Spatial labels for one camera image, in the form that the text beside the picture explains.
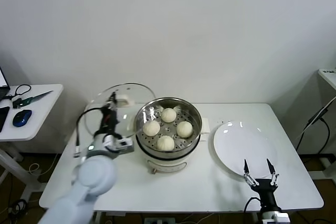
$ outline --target power outlet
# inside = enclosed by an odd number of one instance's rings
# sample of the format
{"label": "power outlet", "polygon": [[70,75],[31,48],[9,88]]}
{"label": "power outlet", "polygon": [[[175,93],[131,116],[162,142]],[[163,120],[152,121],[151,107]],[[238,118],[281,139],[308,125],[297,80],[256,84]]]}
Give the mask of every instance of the power outlet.
{"label": "power outlet", "polygon": [[145,218],[144,224],[176,224],[175,218]]}

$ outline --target desk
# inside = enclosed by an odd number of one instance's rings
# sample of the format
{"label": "desk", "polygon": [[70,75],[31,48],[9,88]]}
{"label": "desk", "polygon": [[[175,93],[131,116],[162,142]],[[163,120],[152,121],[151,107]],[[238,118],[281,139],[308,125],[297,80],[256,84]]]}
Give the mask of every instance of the desk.
{"label": "desk", "polygon": [[[14,94],[16,88],[17,86],[11,87],[9,94]],[[11,108],[3,130],[0,132],[0,142],[7,142],[2,143],[0,149],[0,165],[6,169],[0,177],[0,183],[5,179],[8,172],[12,173],[26,184],[26,188],[22,195],[22,199],[25,199],[26,201],[28,201],[32,192],[42,191],[45,187],[45,183],[42,184],[38,182],[36,176],[29,174],[16,162],[22,160],[22,156],[16,148],[8,142],[27,141],[36,136],[50,110],[62,93],[63,86],[61,84],[47,84],[32,85],[31,88],[32,89],[28,93],[21,96],[22,99],[33,97],[50,90],[53,90],[53,92],[43,97],[41,100],[33,102],[21,109],[12,109],[13,106],[10,100],[3,100],[0,102],[0,108],[5,106]],[[22,127],[14,127],[12,124],[13,117],[17,112],[23,109],[32,110],[33,113],[26,125]]]}
{"label": "desk", "polygon": [[[247,200],[257,196],[241,177],[225,171],[211,151],[215,127],[223,122],[242,120],[258,123],[278,151],[279,188],[275,192],[284,210],[313,209],[323,206],[323,199],[301,162],[292,143],[267,104],[194,104],[203,118],[208,118],[211,133],[202,141],[186,168],[174,174],[152,175],[140,148],[116,158],[118,180],[100,196],[95,211],[105,212],[238,212]],[[80,124],[81,141],[92,138]],[[66,146],[41,198],[41,207],[49,208],[71,187],[72,171],[78,164],[73,158],[75,134]],[[259,202],[251,202],[249,211],[259,211]]]}
{"label": "desk", "polygon": [[[336,90],[336,69],[320,69],[319,75]],[[327,158],[321,158],[320,161],[325,170],[309,172],[311,178],[314,180],[331,179],[336,185],[336,162],[331,164]]]}

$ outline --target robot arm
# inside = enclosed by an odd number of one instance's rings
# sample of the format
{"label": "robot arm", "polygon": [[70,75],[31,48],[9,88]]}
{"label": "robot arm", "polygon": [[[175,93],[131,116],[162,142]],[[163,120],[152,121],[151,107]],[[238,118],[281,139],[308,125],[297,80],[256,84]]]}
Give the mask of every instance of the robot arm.
{"label": "robot arm", "polygon": [[260,197],[260,223],[290,223],[288,214],[281,212],[281,208],[278,207],[274,197],[274,192],[278,188],[277,180],[279,174],[276,174],[274,166],[269,160],[267,160],[267,164],[269,171],[271,172],[271,179],[254,179],[249,172],[246,160],[244,165],[244,179],[250,188],[257,192]]}
{"label": "robot arm", "polygon": [[117,180],[113,159],[134,151],[133,141],[115,132],[119,123],[115,93],[100,111],[102,120],[92,144],[84,152],[76,151],[74,155],[81,155],[81,165],[70,192],[55,202],[39,224],[89,223],[98,197],[108,192]]}
{"label": "robot arm", "polygon": [[70,192],[56,201],[39,224],[89,223],[98,196],[109,191],[116,180],[117,171],[111,158],[97,155],[86,159]]}

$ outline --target white wall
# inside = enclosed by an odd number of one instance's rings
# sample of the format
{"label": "white wall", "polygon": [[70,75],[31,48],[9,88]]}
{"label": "white wall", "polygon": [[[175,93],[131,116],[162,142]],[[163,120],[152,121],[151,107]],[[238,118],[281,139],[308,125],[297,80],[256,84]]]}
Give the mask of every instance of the white wall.
{"label": "white wall", "polygon": [[321,107],[314,72],[336,66],[334,0],[0,0],[0,10],[9,81],[62,83],[66,130],[94,94],[134,81],[158,97],[271,103],[292,137]]}

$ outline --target blue mouse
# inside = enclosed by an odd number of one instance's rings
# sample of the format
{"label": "blue mouse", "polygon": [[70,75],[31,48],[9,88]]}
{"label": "blue mouse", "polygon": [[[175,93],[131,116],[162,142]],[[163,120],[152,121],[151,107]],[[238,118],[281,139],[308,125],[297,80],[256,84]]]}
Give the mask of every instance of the blue mouse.
{"label": "blue mouse", "polygon": [[32,111],[31,110],[22,110],[16,113],[16,115],[13,118],[13,125],[15,127],[21,127],[25,125],[28,122],[28,119],[31,116]]}

